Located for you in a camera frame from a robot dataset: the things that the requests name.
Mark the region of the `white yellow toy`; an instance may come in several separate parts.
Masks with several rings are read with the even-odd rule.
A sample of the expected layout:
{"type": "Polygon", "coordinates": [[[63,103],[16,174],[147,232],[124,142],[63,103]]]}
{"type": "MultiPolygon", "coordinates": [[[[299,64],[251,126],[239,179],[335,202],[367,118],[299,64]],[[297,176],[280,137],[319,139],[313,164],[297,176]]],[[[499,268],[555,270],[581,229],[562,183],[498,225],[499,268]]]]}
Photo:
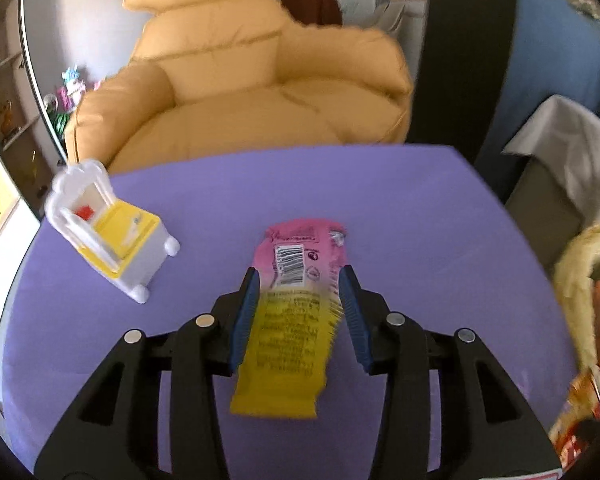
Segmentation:
{"type": "Polygon", "coordinates": [[[58,172],[45,201],[46,219],[103,278],[139,304],[166,258],[181,249],[156,214],[120,200],[95,159],[58,172]]]}

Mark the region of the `red yellow snack bag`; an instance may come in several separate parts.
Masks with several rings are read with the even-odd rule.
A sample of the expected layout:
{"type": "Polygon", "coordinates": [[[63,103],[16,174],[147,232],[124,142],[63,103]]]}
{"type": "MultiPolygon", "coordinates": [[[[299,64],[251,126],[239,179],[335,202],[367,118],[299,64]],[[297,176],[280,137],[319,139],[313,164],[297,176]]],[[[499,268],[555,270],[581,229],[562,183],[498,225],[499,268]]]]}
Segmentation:
{"type": "Polygon", "coordinates": [[[586,448],[576,436],[577,426],[585,420],[600,420],[600,368],[589,367],[569,385],[565,404],[548,436],[552,441],[562,470],[566,471],[586,448]]]}

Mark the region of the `blue cloth partition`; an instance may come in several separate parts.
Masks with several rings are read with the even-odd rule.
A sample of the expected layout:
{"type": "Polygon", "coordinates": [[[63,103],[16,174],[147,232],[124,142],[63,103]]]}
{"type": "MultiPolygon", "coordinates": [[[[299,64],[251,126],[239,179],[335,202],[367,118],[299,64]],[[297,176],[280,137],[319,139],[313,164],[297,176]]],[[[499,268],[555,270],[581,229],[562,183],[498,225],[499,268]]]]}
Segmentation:
{"type": "Polygon", "coordinates": [[[567,0],[516,0],[501,96],[476,165],[498,165],[504,146],[554,94],[600,114],[600,25],[567,0]]]}

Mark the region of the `yellow pink snack packet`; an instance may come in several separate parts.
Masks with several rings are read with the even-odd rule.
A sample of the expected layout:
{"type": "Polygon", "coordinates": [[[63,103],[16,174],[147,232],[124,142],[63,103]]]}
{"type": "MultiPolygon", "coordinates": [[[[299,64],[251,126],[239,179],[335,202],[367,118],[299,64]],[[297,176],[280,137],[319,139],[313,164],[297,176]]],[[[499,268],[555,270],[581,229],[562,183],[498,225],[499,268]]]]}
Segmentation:
{"type": "Polygon", "coordinates": [[[348,262],[346,229],[326,219],[268,228],[254,252],[260,295],[230,412],[314,419],[343,318],[338,276],[348,262]]]}

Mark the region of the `toys on floor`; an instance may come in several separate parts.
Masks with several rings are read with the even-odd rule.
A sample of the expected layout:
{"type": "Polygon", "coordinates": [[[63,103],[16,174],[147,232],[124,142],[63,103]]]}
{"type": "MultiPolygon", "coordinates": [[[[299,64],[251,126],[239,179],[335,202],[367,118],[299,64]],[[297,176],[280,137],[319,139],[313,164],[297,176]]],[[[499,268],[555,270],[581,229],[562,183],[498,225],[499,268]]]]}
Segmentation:
{"type": "Polygon", "coordinates": [[[46,115],[58,140],[65,137],[65,128],[84,94],[98,89],[101,83],[88,78],[84,67],[68,67],[61,73],[61,85],[55,92],[43,96],[46,115]]]}

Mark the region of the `yellow trash bag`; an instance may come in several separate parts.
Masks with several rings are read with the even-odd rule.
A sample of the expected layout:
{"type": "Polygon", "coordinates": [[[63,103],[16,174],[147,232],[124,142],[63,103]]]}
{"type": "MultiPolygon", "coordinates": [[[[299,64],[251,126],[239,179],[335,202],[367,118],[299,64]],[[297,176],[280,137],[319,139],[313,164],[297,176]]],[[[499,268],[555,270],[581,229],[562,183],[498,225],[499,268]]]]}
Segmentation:
{"type": "Polygon", "coordinates": [[[600,226],[590,226],[570,240],[554,266],[553,288],[580,372],[597,364],[592,280],[596,266],[600,266],[600,226]]]}

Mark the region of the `wall shelf unit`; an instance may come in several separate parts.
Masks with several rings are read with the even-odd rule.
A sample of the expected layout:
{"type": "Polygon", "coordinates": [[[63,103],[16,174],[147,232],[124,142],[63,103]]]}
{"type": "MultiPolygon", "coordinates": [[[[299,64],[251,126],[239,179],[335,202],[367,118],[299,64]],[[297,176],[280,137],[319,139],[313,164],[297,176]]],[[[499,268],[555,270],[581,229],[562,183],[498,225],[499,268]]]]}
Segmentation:
{"type": "Polygon", "coordinates": [[[20,0],[0,0],[0,161],[32,212],[44,217],[64,163],[36,96],[20,23],[20,0]]]}

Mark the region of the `white sofa cover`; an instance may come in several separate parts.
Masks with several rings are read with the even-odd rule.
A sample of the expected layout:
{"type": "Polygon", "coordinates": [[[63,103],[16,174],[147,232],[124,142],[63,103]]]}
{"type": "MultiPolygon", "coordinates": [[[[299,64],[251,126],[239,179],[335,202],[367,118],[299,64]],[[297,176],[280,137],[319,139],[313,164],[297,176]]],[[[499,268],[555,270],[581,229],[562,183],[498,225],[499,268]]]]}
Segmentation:
{"type": "Polygon", "coordinates": [[[537,159],[582,214],[600,224],[600,118],[565,96],[550,96],[502,149],[537,159]]]}

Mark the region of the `brown draped dining chair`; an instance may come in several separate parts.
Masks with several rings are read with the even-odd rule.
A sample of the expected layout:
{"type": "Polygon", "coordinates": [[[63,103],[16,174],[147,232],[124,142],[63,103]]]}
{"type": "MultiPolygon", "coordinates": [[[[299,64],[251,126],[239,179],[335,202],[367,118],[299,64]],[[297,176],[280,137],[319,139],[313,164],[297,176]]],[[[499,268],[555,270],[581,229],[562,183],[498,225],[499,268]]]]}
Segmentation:
{"type": "Polygon", "coordinates": [[[278,0],[297,21],[305,25],[341,26],[338,0],[278,0]]]}

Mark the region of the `purple tablecloth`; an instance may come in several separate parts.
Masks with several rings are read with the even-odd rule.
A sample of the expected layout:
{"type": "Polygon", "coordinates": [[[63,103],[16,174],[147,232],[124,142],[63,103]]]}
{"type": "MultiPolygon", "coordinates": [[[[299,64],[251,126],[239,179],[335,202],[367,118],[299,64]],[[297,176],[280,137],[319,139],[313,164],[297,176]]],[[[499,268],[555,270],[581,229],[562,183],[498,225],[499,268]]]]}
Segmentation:
{"type": "Polygon", "coordinates": [[[181,244],[138,304],[49,224],[12,304],[3,411],[32,467],[62,413],[131,328],[177,330],[238,289],[265,231],[324,218],[346,230],[361,285],[427,330],[472,328],[544,426],[576,374],[562,310],[526,240],[452,148],[322,146],[210,157],[114,174],[117,196],[158,214],[181,244]]]}

